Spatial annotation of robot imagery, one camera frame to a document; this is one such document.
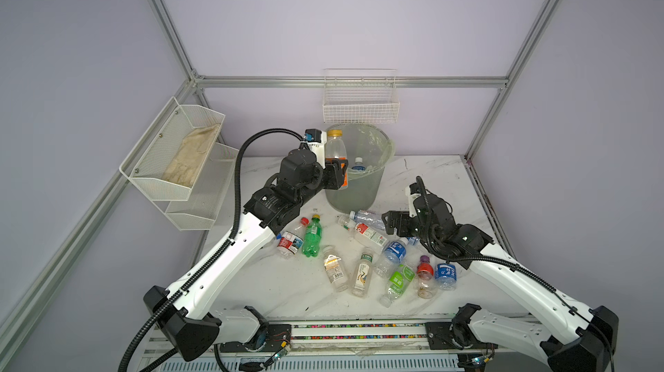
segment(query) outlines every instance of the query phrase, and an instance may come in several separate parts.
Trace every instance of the water bottle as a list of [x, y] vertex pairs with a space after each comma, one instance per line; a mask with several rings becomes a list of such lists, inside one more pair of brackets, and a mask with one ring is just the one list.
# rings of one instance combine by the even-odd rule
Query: water bottle
[[403, 295], [414, 277], [412, 268], [399, 264], [387, 283], [387, 291], [380, 297], [379, 302], [385, 307], [390, 307], [393, 301]]
[[321, 217], [319, 215], [313, 215], [311, 223], [307, 227], [307, 233], [304, 235], [304, 244], [302, 245], [302, 253], [306, 256], [318, 256], [321, 235], [323, 234], [323, 227], [321, 227], [320, 220]]
[[[343, 132], [340, 129], [331, 129], [328, 131], [328, 142], [325, 143], [325, 161], [328, 159], [346, 159], [346, 145], [343, 143], [341, 136]], [[339, 187], [339, 190], [346, 189], [348, 187], [348, 173], [344, 173], [343, 176], [343, 185]]]
[[342, 292], [348, 288], [348, 276], [341, 265], [341, 257], [332, 245], [323, 248], [323, 267], [336, 292]]
[[353, 278], [352, 293], [358, 297], [367, 297], [369, 291], [369, 283], [371, 281], [371, 272], [373, 271], [373, 256], [374, 252], [370, 248], [362, 250], [357, 267], [355, 267], [355, 275]]
[[456, 290], [456, 268], [451, 264], [436, 266], [436, 282], [441, 290]]
[[357, 223], [363, 223], [370, 228], [385, 232], [385, 224], [376, 212], [371, 210], [351, 210], [350, 218]]
[[302, 239], [306, 234], [307, 225], [309, 225], [309, 219], [307, 218], [302, 218], [294, 222], [279, 234], [281, 238], [277, 245], [277, 253], [286, 260], [295, 255], [297, 250], [302, 247]]
[[351, 169], [357, 170], [357, 171], [367, 170], [367, 168], [364, 166], [364, 164], [362, 164], [362, 158], [361, 157], [356, 157], [355, 158], [355, 165], [353, 167], [351, 167]]
[[418, 292], [421, 298], [432, 298], [436, 294], [437, 283], [434, 280], [434, 268], [430, 264], [429, 257], [422, 255], [417, 267]]
[[383, 250], [380, 258], [374, 265], [376, 274], [381, 277], [387, 276], [394, 270], [394, 266], [400, 264], [406, 256], [406, 244], [402, 240], [392, 241]]
[[387, 238], [363, 223], [356, 224], [346, 215], [340, 215], [336, 223], [346, 228], [350, 233], [354, 233], [355, 239], [362, 245], [371, 248], [376, 253], [382, 252], [387, 243]]

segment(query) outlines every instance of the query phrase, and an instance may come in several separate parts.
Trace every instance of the white marble surface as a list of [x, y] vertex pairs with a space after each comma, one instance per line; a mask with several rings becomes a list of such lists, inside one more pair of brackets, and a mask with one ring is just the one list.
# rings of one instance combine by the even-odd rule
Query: white marble surface
[[[270, 175], [276, 173], [282, 157], [248, 157], [242, 161], [242, 203], [263, 186]], [[427, 189], [453, 206], [458, 223], [469, 223], [494, 235], [489, 220], [473, 189], [463, 162], [458, 155], [402, 156], [394, 157], [385, 168], [372, 210], [406, 210], [404, 187], [422, 176]], [[216, 226], [210, 231], [204, 253], [225, 234], [232, 224], [233, 186], [220, 212]], [[339, 213], [328, 204], [320, 192], [303, 208], [301, 216], [321, 216], [323, 239], [321, 249], [328, 244], [336, 249], [347, 270], [357, 263], [362, 246], [344, 228], [336, 224]], [[349, 291], [335, 293], [323, 270], [323, 261], [307, 258], [300, 253], [290, 260], [283, 260], [274, 253], [274, 245], [261, 249], [237, 273], [224, 288], [215, 309], [255, 307], [270, 320], [314, 319], [396, 319], [396, 318], [447, 318], [466, 303], [476, 303], [495, 313], [506, 315], [525, 314], [526, 310], [477, 274], [464, 272], [453, 292], [439, 292], [431, 300], [417, 296], [415, 281], [400, 300], [390, 308], [378, 303], [387, 281], [373, 276], [369, 295], [365, 299], [353, 296]], [[419, 261], [426, 253], [409, 247], [406, 260]]]

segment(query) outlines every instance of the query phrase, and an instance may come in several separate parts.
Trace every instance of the white wire basket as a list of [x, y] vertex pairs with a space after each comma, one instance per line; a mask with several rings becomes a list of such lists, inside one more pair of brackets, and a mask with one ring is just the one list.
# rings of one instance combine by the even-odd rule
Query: white wire basket
[[[141, 138], [152, 138], [143, 155], [136, 160], [139, 152], [135, 147], [120, 165], [120, 172], [179, 230], [209, 230], [233, 179], [238, 150], [215, 142], [224, 114], [198, 105], [181, 105], [174, 98], [164, 110], [168, 108], [172, 112], [158, 133], [149, 133], [148, 129]], [[213, 134], [206, 138], [211, 139], [209, 148], [195, 151], [200, 165], [188, 174], [187, 185], [163, 180], [185, 137], [195, 129], [215, 125]]]
[[[210, 127], [218, 124], [213, 140], [217, 139], [224, 121], [224, 114], [212, 111], [198, 105], [180, 105], [176, 100], [176, 107], [170, 117], [159, 130], [150, 146], [138, 160], [129, 175], [123, 173], [129, 181], [138, 188], [151, 201], [187, 201], [198, 181], [203, 167], [195, 171], [191, 185], [180, 185], [163, 180], [164, 172], [169, 167], [182, 141], [196, 128]], [[204, 152], [203, 163], [207, 161], [210, 148]]]
[[396, 123], [395, 69], [326, 69], [323, 120], [330, 124]]

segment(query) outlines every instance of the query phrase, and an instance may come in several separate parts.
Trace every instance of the clear plastic bucket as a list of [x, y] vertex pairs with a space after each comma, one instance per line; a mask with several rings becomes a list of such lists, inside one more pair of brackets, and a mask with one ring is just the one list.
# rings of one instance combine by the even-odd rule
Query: clear plastic bucket
[[389, 159], [394, 156], [394, 142], [379, 128], [369, 124], [337, 124], [331, 129], [343, 131], [341, 139], [346, 146], [349, 167], [356, 157], [362, 158], [366, 170], [348, 169], [348, 189], [325, 190], [332, 207], [339, 212], [369, 209], [376, 200], [382, 172]]

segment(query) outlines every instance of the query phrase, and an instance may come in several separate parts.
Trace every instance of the wire mesh shelf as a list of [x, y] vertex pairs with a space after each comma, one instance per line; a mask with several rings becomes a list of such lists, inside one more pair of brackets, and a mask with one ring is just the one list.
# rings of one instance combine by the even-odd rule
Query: wire mesh shelf
[[224, 114], [181, 105], [174, 98], [166, 108], [172, 111], [158, 134], [144, 134], [152, 142], [143, 155], [136, 160], [130, 153], [120, 172], [179, 230], [211, 229], [233, 178], [238, 151], [216, 142]]
[[395, 69], [327, 69], [323, 120], [331, 124], [396, 123]]
[[[136, 166], [128, 174], [129, 181], [151, 201], [187, 201], [212, 151], [212, 143], [219, 136], [224, 114], [198, 105], [177, 104], [170, 117], [154, 137]], [[176, 183], [165, 180], [167, 170], [178, 154], [183, 140], [195, 129], [210, 127], [209, 143], [203, 151], [196, 151], [198, 167], [187, 169], [187, 180]]]

